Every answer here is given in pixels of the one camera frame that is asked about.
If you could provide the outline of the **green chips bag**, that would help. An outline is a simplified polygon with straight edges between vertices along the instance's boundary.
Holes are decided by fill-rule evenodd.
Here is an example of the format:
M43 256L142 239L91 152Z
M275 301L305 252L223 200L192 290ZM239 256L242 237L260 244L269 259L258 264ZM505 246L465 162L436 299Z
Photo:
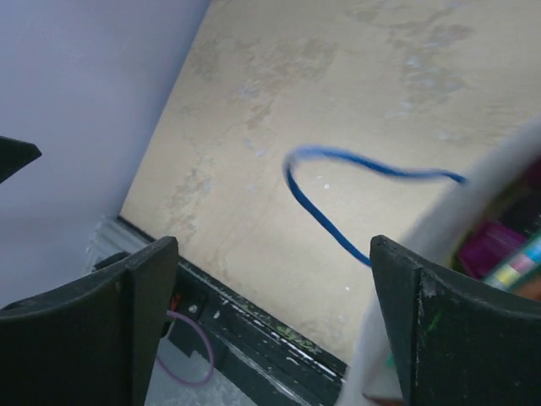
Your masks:
M511 292L540 272L540 232L534 234L516 253L502 261L485 279L492 288Z

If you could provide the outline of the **blue checkered paper bag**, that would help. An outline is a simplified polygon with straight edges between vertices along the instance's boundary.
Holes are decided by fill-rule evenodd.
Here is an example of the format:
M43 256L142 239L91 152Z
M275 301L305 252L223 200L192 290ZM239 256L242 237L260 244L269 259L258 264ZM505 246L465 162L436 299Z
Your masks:
M364 255L351 244L310 202L293 178L292 170L296 163L319 158L354 162L386 177L402 180L438 178L441 171L400 169L349 151L316 145L296 148L287 155L283 168L293 196L347 252L372 271L370 252ZM466 238L486 222L498 222L524 236L526 242L540 232L539 123L521 129L482 156L467 174L452 174L451 181L451 187L398 244L427 261L470 277L458 260L458 250ZM470 278L485 284L484 279L488 275L483 279ZM540 304L540 272L505 293ZM358 349L348 368L338 403L371 405L383 402L407 405L402 397L395 359L375 290L374 299L365 312Z

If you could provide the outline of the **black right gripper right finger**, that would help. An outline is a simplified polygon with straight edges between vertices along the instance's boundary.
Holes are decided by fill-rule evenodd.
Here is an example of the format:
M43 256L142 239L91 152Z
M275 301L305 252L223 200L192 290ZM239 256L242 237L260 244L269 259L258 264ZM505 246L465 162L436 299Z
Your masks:
M372 238L375 290L407 405L538 405L540 304Z

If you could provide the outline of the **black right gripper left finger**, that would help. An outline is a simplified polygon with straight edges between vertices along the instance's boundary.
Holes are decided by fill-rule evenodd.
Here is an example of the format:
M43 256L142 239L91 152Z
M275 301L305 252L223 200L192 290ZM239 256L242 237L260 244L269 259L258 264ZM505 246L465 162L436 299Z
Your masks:
M177 263L164 237L2 308L1 403L144 404Z

